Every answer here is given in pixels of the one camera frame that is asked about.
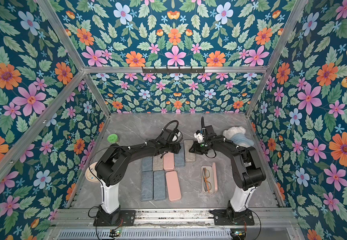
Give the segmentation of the grey case with yellow glasses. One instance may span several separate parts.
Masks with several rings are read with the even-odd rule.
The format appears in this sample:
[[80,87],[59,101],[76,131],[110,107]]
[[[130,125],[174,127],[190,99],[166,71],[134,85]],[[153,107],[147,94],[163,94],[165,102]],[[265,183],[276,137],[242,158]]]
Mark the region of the grey case with yellow glasses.
[[153,172],[153,199],[155,201],[166,199],[164,170]]

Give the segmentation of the green case with black glasses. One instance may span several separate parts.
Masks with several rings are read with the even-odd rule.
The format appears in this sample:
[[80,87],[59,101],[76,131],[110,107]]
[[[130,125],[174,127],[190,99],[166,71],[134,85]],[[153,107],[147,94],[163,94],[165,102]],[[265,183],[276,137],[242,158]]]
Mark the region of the green case with black glasses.
[[184,150],[185,150],[185,162],[193,163],[196,161],[196,155],[190,152],[191,147],[193,146],[192,140],[184,140]]

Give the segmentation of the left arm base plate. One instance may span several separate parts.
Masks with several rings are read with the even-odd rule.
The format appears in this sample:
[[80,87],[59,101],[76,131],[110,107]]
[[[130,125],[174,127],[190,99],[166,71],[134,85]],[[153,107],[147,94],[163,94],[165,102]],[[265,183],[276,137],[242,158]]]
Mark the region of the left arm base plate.
[[93,225],[95,227],[123,227],[133,226],[136,211],[134,210],[115,210],[108,214],[99,209],[96,213]]

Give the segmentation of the grey case with red glasses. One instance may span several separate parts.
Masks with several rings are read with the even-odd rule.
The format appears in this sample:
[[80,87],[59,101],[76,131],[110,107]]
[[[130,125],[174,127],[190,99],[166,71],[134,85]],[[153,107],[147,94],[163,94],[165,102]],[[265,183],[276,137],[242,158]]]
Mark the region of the grey case with red glasses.
[[141,160],[142,172],[152,171],[153,157],[145,157]]

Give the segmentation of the green case with olive glasses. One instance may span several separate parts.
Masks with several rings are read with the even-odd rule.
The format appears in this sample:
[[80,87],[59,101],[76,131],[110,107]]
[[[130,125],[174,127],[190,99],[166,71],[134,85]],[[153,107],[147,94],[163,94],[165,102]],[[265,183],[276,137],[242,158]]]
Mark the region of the green case with olive glasses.
[[181,168],[185,166],[185,153],[184,152],[180,152],[178,154],[174,155],[175,159],[175,167],[176,168]]

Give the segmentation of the grey case with white glasses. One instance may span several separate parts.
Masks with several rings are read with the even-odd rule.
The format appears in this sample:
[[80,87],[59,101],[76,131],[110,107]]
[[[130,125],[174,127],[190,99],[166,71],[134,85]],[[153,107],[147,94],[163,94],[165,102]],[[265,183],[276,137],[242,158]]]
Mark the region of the grey case with white glasses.
[[142,172],[141,177],[141,194],[142,202],[151,201],[153,199],[153,171]]

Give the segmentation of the pink case with brown glasses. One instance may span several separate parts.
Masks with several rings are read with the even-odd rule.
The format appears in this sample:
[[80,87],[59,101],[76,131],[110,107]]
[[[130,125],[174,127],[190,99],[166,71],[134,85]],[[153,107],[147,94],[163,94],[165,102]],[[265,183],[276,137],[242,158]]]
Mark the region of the pink case with brown glasses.
[[166,153],[163,156],[163,169],[166,172],[175,170],[175,155],[174,153]]

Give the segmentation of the grey case with black glasses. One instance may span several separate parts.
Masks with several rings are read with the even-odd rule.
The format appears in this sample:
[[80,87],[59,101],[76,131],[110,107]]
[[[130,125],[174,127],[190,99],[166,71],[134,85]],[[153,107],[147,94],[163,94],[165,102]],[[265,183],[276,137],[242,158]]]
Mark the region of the grey case with black glasses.
[[154,156],[152,158],[152,170],[153,171],[163,170],[163,158],[161,158],[160,156]]

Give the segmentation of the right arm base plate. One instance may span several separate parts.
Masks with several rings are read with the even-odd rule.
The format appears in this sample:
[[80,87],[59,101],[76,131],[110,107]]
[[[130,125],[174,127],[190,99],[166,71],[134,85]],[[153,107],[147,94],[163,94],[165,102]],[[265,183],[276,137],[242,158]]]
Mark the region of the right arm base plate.
[[214,217],[216,226],[253,226],[255,224],[251,210],[237,213],[233,209],[221,209],[210,211],[210,213]]

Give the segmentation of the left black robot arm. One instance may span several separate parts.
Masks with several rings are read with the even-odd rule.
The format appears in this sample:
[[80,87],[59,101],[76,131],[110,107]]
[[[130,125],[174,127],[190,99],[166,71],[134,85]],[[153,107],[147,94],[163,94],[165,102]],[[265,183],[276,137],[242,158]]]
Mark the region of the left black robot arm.
[[177,154],[183,137],[179,131],[179,121],[173,120],[164,126],[161,133],[151,140],[133,146],[111,144],[95,164],[96,178],[101,186],[101,204],[95,217],[95,225],[114,226],[120,221],[119,183],[130,163],[146,157]]

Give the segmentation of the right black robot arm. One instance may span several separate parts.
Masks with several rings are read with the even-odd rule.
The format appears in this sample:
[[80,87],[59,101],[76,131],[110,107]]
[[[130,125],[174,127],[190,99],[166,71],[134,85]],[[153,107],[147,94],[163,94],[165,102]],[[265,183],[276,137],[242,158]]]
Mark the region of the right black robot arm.
[[204,117],[201,117],[201,129],[194,137],[196,140],[189,150],[190,153],[207,156],[211,151],[215,155],[221,153],[231,161],[236,188],[228,202],[224,218],[230,224],[237,225],[252,217],[253,211],[249,209],[249,202],[257,187],[266,179],[258,151],[255,147],[242,147],[223,135],[217,135],[213,126],[205,125]]

